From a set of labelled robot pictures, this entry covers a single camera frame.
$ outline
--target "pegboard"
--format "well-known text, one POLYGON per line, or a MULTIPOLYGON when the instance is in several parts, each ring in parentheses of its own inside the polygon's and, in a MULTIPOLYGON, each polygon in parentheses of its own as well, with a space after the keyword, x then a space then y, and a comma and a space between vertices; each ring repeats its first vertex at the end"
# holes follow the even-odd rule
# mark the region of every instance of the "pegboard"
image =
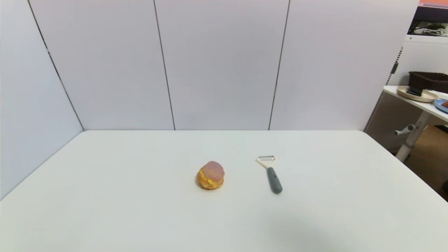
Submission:
MULTIPOLYGON (((448 74, 448 38, 408 35, 398 57, 398 67, 386 85, 407 86, 410 71, 448 74)), ((395 136, 414 124, 421 110, 384 92, 366 125, 365 132, 391 152, 396 152, 408 135, 395 136)))
POLYGON ((448 74, 448 38, 420 37, 406 37, 398 67, 388 85, 407 86, 410 71, 448 74))

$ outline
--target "floor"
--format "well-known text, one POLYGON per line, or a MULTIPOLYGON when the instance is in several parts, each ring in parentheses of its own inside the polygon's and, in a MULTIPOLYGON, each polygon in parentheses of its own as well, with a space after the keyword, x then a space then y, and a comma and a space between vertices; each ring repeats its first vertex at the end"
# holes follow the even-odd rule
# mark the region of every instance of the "floor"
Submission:
POLYGON ((426 128, 405 165, 448 201, 442 189, 448 180, 448 133, 434 126, 426 128))

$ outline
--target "beige plate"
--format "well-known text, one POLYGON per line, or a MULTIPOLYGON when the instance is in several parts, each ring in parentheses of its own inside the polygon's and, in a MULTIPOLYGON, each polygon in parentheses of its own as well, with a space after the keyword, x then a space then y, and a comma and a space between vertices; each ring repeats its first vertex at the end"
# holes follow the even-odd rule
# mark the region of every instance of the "beige plate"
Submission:
POLYGON ((435 93, 431 93, 428 90, 423 90, 422 96, 415 96, 412 94, 408 94, 408 93, 406 93, 408 88, 409 88, 408 86, 398 86, 396 88, 396 94, 398 94, 399 96, 402 96, 404 98, 411 99, 411 100, 428 102, 428 103, 433 102, 439 98, 438 95, 436 95, 435 93))

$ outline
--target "gray handle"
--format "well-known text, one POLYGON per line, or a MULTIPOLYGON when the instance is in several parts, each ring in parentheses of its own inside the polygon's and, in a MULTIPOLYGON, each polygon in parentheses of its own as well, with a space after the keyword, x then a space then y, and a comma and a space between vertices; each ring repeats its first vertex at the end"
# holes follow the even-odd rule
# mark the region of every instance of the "gray handle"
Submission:
POLYGON ((280 184, 280 180, 277 177, 276 171, 274 168, 269 167, 267 169, 267 178, 269 179, 269 185, 271 186, 271 191, 273 193, 279 194, 283 191, 283 187, 280 184))

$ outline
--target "wall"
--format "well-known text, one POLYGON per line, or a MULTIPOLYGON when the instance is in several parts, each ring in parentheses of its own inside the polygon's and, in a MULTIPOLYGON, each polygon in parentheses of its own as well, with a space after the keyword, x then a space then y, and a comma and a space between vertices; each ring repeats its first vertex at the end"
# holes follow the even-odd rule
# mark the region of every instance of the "wall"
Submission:
POLYGON ((288 0, 156 0, 176 129, 267 130, 288 0))
POLYGON ((291 1, 272 130, 363 130, 418 0, 291 1))
POLYGON ((1 3, 1 198, 82 132, 26 0, 1 3))
POLYGON ((174 129, 151 0, 30 0, 86 130, 174 129))

